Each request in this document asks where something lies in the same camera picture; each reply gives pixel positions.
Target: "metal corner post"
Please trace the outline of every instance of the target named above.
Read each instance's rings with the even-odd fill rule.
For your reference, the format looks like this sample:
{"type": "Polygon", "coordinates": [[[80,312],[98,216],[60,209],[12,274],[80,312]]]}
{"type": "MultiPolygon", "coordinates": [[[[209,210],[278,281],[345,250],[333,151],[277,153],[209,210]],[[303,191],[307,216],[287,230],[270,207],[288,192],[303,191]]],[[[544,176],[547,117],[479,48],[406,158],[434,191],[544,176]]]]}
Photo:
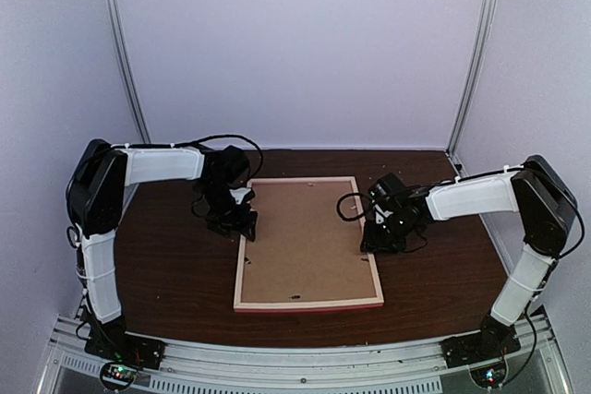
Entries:
{"type": "Polygon", "coordinates": [[[126,89],[127,100],[136,128],[139,132],[142,142],[151,143],[150,133],[146,125],[146,119],[141,111],[141,104],[139,103],[138,91],[131,73],[131,65],[129,63],[129,56],[125,39],[123,36],[123,28],[121,26],[121,18],[119,16],[119,8],[117,0],[106,0],[107,8],[109,10],[109,18],[111,19],[111,31],[115,40],[115,51],[117,54],[117,61],[119,63],[119,70],[123,78],[123,84],[126,89]]]}
{"type": "Polygon", "coordinates": [[[474,98],[476,91],[476,84],[478,82],[478,75],[482,67],[484,59],[484,52],[488,36],[490,35],[490,27],[495,13],[497,0],[482,0],[482,7],[480,9],[480,20],[478,21],[478,28],[476,30],[476,40],[474,42],[474,50],[472,52],[472,59],[468,67],[468,74],[464,84],[464,92],[462,93],[462,100],[460,101],[460,108],[453,126],[452,136],[447,147],[448,155],[453,159],[456,157],[456,151],[460,136],[464,130],[465,122],[470,110],[470,105],[474,98]]]}

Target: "robotic arm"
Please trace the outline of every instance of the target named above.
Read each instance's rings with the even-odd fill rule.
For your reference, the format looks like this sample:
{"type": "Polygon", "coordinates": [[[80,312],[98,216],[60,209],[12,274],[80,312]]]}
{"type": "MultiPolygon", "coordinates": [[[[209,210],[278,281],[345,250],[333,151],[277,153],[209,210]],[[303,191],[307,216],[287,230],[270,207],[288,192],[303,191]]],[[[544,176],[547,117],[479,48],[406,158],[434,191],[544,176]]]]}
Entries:
{"type": "Polygon", "coordinates": [[[195,181],[194,188],[209,205],[205,217],[212,231],[255,238],[257,212],[248,202],[254,192],[231,184],[250,171],[243,150],[229,146],[209,149],[198,142],[181,145],[112,146],[93,140],[82,155],[66,191],[70,241],[77,248],[78,276],[87,295],[90,323],[87,352],[114,358],[133,352],[144,366],[156,366],[161,342],[132,342],[115,283],[114,244],[123,215],[127,186],[164,180],[195,181]]]}
{"type": "Polygon", "coordinates": [[[369,189],[374,221],[367,221],[362,251],[403,252],[405,237],[430,223],[497,211],[519,212],[525,229],[522,253],[480,332],[442,343],[449,367],[473,364],[519,350],[513,324],[538,295],[558,264],[573,226],[576,200],[541,156],[501,171],[436,185],[405,186],[394,174],[369,189]]]}

